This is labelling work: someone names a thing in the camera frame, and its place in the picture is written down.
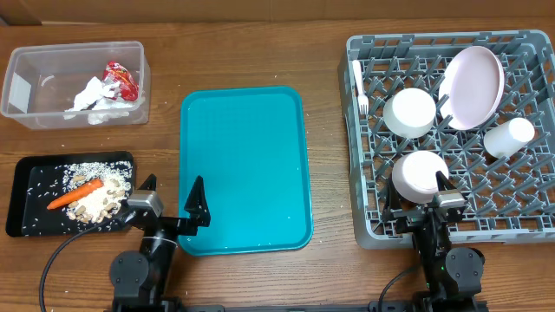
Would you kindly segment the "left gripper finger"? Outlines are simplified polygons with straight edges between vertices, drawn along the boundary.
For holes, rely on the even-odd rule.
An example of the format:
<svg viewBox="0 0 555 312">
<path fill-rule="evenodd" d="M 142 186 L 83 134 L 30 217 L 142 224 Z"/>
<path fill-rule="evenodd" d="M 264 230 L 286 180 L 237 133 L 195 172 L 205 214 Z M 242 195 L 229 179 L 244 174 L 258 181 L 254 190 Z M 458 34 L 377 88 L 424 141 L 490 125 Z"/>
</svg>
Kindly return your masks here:
<svg viewBox="0 0 555 312">
<path fill-rule="evenodd" d="M 211 214 L 206 201 L 204 180 L 197 176 L 185 203 L 188 219 L 196 226 L 208 227 L 211 223 Z"/>
<path fill-rule="evenodd" d="M 156 191 L 156 188 L 157 188 L 157 177 L 152 173 L 138 187 L 138 189 L 141 191 Z"/>
</svg>

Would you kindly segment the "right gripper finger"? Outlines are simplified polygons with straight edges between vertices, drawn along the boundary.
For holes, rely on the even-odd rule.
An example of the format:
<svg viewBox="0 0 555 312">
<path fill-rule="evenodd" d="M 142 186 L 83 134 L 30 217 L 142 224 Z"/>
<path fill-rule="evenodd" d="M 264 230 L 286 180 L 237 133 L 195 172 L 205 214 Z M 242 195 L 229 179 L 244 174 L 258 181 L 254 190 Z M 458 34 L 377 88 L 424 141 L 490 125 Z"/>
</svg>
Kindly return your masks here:
<svg viewBox="0 0 555 312">
<path fill-rule="evenodd" d="M 402 211 L 402 202 L 399 199 L 398 191 L 395 189 L 395 185 L 391 177 L 388 178 L 387 182 L 387 197 L 386 203 L 383 207 L 383 215 L 391 215 L 396 212 Z"/>
<path fill-rule="evenodd" d="M 435 178 L 439 192 L 451 191 L 455 189 L 455 186 L 449 181 L 442 171 L 437 171 Z"/>
</svg>

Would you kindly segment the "pink bowl with peanuts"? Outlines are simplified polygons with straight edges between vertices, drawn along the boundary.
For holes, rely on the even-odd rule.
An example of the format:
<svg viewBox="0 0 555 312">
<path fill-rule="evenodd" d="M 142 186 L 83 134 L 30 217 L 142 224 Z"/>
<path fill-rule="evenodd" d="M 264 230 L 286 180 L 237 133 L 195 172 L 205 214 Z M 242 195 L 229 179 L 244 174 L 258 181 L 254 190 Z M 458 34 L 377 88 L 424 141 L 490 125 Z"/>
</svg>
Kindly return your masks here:
<svg viewBox="0 0 555 312">
<path fill-rule="evenodd" d="M 409 153 L 398 159 L 392 171 L 395 189 L 406 200 L 426 204 L 438 192 L 435 174 L 448 178 L 447 164 L 441 156 L 429 151 Z"/>
</svg>

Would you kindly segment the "orange carrot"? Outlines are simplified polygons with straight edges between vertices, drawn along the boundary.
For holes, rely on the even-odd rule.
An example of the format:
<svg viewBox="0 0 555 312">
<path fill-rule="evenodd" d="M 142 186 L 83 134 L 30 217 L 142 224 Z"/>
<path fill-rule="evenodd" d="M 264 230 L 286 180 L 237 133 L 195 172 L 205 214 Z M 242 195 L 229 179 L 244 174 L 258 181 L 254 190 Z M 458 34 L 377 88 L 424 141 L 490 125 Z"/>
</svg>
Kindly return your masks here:
<svg viewBox="0 0 555 312">
<path fill-rule="evenodd" d="M 71 204 L 78 201 L 81 198 L 87 197 L 90 193 L 103 187 L 103 182 L 101 179 L 93 179 L 83 185 L 80 185 L 71 192 L 62 195 L 60 198 L 53 200 L 47 205 L 48 210 L 54 210 L 60 208 L 64 205 Z"/>
</svg>

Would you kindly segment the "white bowl with rice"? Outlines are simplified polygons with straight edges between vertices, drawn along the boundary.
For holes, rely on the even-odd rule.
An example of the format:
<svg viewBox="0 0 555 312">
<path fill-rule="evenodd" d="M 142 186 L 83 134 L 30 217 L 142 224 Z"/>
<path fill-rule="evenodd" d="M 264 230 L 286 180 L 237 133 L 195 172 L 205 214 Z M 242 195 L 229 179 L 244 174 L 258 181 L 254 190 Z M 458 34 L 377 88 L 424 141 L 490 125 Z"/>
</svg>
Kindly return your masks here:
<svg viewBox="0 0 555 312">
<path fill-rule="evenodd" d="M 416 139 L 431 129 L 435 114 L 436 105 L 431 95 L 419 88 L 405 88 L 387 100 L 383 120 L 395 135 Z"/>
</svg>

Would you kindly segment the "white paper cup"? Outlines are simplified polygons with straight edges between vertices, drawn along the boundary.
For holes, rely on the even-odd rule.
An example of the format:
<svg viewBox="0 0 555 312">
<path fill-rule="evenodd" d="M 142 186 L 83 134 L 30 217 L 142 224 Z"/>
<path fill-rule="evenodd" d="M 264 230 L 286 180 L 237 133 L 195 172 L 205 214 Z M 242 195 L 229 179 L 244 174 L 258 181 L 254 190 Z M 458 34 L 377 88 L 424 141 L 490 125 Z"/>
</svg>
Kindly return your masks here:
<svg viewBox="0 0 555 312">
<path fill-rule="evenodd" d="M 493 157 L 510 158 L 535 135 L 533 124 L 525 118 L 511 119 L 485 133 L 484 147 Z"/>
</svg>

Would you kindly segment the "red snack wrapper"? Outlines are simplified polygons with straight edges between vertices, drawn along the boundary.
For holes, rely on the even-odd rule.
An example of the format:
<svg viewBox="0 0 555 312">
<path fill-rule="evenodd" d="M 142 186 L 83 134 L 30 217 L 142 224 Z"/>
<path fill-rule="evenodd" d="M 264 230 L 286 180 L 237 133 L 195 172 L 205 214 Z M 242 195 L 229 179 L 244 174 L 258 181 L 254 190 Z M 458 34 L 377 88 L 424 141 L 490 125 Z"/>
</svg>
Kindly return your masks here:
<svg viewBox="0 0 555 312">
<path fill-rule="evenodd" d="M 130 72 L 118 62 L 109 62 L 103 72 L 102 82 L 115 91 L 113 100 L 121 97 L 124 101 L 136 101 L 139 87 Z"/>
</svg>

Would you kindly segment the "white tissue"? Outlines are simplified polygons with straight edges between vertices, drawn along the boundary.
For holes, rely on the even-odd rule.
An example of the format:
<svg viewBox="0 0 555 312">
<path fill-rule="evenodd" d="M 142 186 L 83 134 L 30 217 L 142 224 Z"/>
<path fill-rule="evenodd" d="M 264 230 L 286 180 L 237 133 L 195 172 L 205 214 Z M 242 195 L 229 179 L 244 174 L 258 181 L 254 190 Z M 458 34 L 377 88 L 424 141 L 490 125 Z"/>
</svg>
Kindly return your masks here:
<svg viewBox="0 0 555 312">
<path fill-rule="evenodd" d="M 87 83 L 85 89 L 75 96 L 73 107 L 65 110 L 65 112 L 127 109 L 133 107 L 133 101 L 126 101 L 121 97 L 121 84 L 122 82 L 119 81 L 115 82 L 109 79 L 107 81 L 101 81 L 99 78 L 93 77 Z M 88 124 L 99 125 L 110 119 L 127 116 L 129 116 L 128 111 L 120 113 L 89 114 Z"/>
</svg>

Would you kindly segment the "pink round plate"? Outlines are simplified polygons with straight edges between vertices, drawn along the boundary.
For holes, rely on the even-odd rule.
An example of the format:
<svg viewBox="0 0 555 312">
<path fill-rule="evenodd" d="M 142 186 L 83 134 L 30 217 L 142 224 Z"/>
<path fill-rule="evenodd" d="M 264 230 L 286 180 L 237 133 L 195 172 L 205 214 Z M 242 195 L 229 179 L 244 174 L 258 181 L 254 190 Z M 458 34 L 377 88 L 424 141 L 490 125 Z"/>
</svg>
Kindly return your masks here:
<svg viewBox="0 0 555 312">
<path fill-rule="evenodd" d="M 504 92 L 504 69 L 497 56 L 481 46 L 463 49 L 447 65 L 439 87 L 443 118 L 448 125 L 468 130 L 487 121 L 500 104 Z"/>
</svg>

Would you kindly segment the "white plastic fork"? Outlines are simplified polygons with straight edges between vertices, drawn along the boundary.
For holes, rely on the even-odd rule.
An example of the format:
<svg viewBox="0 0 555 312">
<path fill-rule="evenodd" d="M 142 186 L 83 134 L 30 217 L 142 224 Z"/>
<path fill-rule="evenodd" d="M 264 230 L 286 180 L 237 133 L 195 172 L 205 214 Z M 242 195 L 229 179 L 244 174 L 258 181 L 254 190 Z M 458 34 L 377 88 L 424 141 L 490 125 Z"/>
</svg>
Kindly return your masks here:
<svg viewBox="0 0 555 312">
<path fill-rule="evenodd" d="M 364 84 L 362 79 L 362 66 L 358 60 L 351 62 L 353 67 L 353 73 L 356 83 L 357 101 L 359 107 L 359 113 L 366 115 L 369 111 L 369 99 L 364 92 Z"/>
</svg>

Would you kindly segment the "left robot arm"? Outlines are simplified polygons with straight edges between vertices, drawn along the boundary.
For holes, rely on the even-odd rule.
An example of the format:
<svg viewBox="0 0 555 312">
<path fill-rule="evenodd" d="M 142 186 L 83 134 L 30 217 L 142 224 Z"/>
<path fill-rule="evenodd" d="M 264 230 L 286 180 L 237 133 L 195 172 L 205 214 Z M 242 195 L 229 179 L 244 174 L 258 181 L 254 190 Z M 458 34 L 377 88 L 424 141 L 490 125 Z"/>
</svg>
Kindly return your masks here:
<svg viewBox="0 0 555 312">
<path fill-rule="evenodd" d="M 192 237 L 207 227 L 211 215 L 203 178 L 198 176 L 187 197 L 186 218 L 165 217 L 156 192 L 156 176 L 121 202 L 117 221 L 143 231 L 138 250 L 124 251 L 111 263 L 109 277 L 114 286 L 113 311 L 184 311 L 178 297 L 165 296 L 173 255 L 180 236 Z"/>
</svg>

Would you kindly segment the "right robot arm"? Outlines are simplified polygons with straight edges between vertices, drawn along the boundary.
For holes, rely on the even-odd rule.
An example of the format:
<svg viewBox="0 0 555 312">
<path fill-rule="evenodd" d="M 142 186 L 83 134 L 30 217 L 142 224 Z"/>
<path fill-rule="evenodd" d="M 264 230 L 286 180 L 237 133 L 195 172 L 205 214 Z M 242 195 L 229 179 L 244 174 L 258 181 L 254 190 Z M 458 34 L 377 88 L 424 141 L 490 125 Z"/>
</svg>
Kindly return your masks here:
<svg viewBox="0 0 555 312">
<path fill-rule="evenodd" d="M 467 198 L 440 171 L 435 174 L 438 192 L 419 211 L 404 211 L 393 179 L 388 180 L 384 221 L 394 221 L 395 230 L 412 235 L 420 262 L 394 277 L 382 290 L 378 311 L 487 311 L 487 303 L 475 296 L 481 292 L 485 256 L 475 248 L 453 247 L 448 226 L 462 220 Z M 427 289 L 409 301 L 385 301 L 398 280 L 422 269 Z"/>
</svg>

